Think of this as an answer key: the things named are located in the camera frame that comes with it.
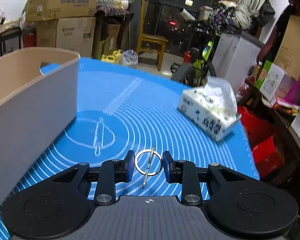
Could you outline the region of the beige plastic storage bin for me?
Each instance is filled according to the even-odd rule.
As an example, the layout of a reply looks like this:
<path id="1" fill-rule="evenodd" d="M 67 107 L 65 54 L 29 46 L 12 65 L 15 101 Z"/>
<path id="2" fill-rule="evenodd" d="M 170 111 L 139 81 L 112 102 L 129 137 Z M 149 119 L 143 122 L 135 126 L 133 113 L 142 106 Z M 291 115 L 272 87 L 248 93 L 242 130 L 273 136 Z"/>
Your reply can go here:
<path id="1" fill-rule="evenodd" d="M 0 206 L 75 118 L 79 59 L 47 47 L 0 57 Z"/>

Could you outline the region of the blue silicone baking mat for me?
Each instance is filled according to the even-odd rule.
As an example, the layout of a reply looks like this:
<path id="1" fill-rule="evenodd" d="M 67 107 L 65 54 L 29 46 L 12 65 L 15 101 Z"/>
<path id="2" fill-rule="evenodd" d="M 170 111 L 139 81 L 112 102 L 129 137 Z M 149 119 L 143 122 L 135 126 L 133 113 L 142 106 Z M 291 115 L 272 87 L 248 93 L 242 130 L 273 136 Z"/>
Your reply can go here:
<path id="1" fill-rule="evenodd" d="M 199 167 L 220 163 L 258 178 L 242 124 L 220 142 L 213 141 L 177 110 L 184 86 L 131 68 L 81 59 L 78 71 L 77 116 L 35 161 L 14 193 L 81 162 L 100 166 L 122 159 L 129 150 L 169 151 L 174 159 Z M 198 208 L 179 202 L 181 185 L 168 184 L 160 162 L 157 175 L 142 187 L 134 172 L 130 183 L 116 186 L 117 203 L 93 209 L 93 214 L 67 239 L 224 239 Z"/>

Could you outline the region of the white tissue box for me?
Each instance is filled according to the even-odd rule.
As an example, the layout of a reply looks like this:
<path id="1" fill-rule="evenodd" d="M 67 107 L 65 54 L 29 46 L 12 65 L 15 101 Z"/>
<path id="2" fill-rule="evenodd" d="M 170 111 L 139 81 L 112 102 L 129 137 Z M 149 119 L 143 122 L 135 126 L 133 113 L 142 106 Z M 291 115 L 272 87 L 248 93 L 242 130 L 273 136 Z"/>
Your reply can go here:
<path id="1" fill-rule="evenodd" d="M 214 141 L 224 139 L 241 119 L 230 83 L 213 76 L 204 86 L 183 90 L 177 109 Z"/>

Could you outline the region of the clear plastic bag on floor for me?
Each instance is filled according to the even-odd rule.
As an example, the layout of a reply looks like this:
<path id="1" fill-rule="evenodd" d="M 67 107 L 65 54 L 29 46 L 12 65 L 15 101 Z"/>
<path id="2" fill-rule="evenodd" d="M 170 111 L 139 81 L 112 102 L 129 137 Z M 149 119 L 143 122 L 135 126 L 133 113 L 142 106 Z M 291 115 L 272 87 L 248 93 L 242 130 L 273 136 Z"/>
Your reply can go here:
<path id="1" fill-rule="evenodd" d="M 126 50 L 121 54 L 122 64 L 125 66 L 131 66 L 138 63 L 138 55 L 134 50 Z"/>

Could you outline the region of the yellow detergent jug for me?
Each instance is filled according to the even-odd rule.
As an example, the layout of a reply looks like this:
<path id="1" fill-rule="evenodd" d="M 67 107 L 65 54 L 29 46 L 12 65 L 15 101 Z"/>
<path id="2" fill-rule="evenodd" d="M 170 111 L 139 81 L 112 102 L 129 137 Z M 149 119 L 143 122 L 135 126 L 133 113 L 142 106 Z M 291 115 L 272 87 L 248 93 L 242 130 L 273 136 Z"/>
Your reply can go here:
<path id="1" fill-rule="evenodd" d="M 107 63 L 120 64 L 121 55 L 122 55 L 122 50 L 115 50 L 111 55 L 102 55 L 101 61 Z"/>

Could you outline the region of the white refrigerator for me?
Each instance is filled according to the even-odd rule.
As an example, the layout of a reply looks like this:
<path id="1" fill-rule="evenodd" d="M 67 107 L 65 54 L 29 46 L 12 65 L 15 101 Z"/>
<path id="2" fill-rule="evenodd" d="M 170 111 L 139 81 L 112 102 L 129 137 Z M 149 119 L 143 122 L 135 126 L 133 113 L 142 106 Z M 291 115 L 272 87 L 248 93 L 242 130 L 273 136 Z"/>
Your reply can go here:
<path id="1" fill-rule="evenodd" d="M 212 59 L 216 76 L 228 81 L 237 93 L 249 69 L 257 64 L 263 46 L 258 38 L 242 30 L 222 33 Z"/>

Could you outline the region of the green white carton box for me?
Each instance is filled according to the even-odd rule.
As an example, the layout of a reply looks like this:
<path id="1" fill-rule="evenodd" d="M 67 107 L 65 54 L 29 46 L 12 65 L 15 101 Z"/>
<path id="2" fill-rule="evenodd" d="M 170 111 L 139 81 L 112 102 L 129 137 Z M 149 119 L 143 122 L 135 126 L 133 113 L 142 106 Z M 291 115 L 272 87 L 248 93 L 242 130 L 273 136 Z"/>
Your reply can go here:
<path id="1" fill-rule="evenodd" d="M 271 101 L 285 74 L 286 72 L 281 67 L 266 60 L 260 75 L 255 82 L 255 87 L 260 91 L 264 98 Z"/>

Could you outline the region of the wooden chair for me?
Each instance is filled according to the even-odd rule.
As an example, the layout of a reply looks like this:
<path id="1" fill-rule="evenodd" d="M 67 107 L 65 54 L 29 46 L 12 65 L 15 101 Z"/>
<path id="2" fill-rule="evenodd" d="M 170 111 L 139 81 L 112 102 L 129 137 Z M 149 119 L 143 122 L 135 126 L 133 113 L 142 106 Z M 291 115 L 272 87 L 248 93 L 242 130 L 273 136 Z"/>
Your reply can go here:
<path id="1" fill-rule="evenodd" d="M 145 3 L 146 0 L 141 0 L 141 8 L 140 8 L 140 24 L 139 24 L 139 33 L 138 33 L 138 39 L 137 39 L 137 45 L 136 45 L 136 53 L 139 55 L 140 53 L 153 53 L 157 55 L 157 70 L 161 71 L 162 68 L 162 62 L 164 59 L 164 53 L 166 44 L 168 43 L 168 40 L 162 36 L 155 36 L 146 34 L 143 32 L 143 25 L 145 22 Z M 157 50 L 155 48 L 151 47 L 142 47 L 142 44 L 155 44 L 160 46 L 160 49 Z"/>

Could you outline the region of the green black bicycle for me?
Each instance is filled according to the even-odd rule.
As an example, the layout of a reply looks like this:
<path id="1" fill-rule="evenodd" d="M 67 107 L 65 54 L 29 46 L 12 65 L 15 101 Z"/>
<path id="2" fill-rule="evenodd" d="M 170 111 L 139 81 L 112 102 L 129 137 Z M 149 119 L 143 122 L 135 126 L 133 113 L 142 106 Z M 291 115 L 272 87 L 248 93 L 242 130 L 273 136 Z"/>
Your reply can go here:
<path id="1" fill-rule="evenodd" d="M 185 52 L 182 64 L 171 65 L 171 80 L 190 87 L 200 87 L 205 85 L 208 75 L 216 76 L 210 60 L 216 32 L 205 21 L 195 19 L 186 9 L 180 9 L 179 12 L 189 28 L 192 47 Z"/>

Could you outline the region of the large stacked cardboard box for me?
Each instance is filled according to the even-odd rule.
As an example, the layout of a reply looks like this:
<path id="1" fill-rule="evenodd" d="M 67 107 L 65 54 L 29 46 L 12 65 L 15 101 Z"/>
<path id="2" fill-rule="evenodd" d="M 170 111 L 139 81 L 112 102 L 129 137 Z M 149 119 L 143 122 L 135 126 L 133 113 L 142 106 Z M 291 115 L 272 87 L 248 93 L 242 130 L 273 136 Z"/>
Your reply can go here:
<path id="1" fill-rule="evenodd" d="M 37 46 L 73 50 L 81 57 L 91 57 L 96 18 L 72 17 L 40 22 Z"/>

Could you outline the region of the black metal shelf cart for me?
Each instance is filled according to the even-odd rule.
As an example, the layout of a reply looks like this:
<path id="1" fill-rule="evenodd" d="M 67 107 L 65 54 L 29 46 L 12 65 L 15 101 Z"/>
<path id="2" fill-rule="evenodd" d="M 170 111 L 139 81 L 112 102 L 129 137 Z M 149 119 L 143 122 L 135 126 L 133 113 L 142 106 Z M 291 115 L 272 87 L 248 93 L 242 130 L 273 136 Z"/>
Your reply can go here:
<path id="1" fill-rule="evenodd" d="M 0 57 L 22 48 L 20 27 L 11 27 L 0 33 Z"/>

